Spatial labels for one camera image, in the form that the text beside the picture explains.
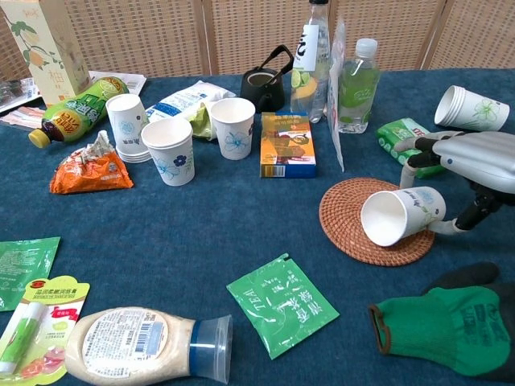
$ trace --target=white plastic bag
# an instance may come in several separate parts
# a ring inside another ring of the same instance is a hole
[[[212,140],[216,138],[208,117],[209,102],[234,97],[236,94],[215,84],[199,80],[194,85],[174,92],[146,110],[150,122],[168,117],[183,117],[190,121],[193,136]]]
[[[344,157],[341,153],[340,133],[338,131],[338,79],[344,67],[345,56],[345,23],[338,21],[335,37],[331,49],[331,68],[329,70],[328,85],[328,124],[331,132],[332,143],[335,146],[336,157],[341,166],[341,171],[345,172]]]

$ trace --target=green lip balm tube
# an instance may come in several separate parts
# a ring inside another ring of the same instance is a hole
[[[16,325],[6,349],[0,357],[0,374],[14,373],[25,351],[31,344],[34,333],[38,330],[39,320],[45,311],[43,303],[31,302]]]

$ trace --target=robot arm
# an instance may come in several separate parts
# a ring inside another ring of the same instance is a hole
[[[400,188],[412,187],[420,167],[442,165],[466,178],[475,191],[474,201],[455,219],[435,221],[428,229],[455,234],[473,229],[501,207],[515,206],[515,135],[498,132],[466,133],[444,131],[408,138],[396,151],[421,150],[402,168]]]

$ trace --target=black teapot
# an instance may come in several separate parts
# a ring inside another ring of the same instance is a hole
[[[281,52],[288,54],[290,61],[280,72],[263,68]],[[240,97],[251,101],[256,106],[256,113],[279,110],[285,102],[282,75],[293,68],[293,61],[293,55],[284,44],[275,48],[261,66],[255,67],[243,75]]]

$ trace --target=orange snack bag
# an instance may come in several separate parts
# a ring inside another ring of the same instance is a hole
[[[93,144],[74,151],[59,164],[50,182],[50,192],[67,195],[133,185],[126,166],[109,144],[107,132],[102,130]]]

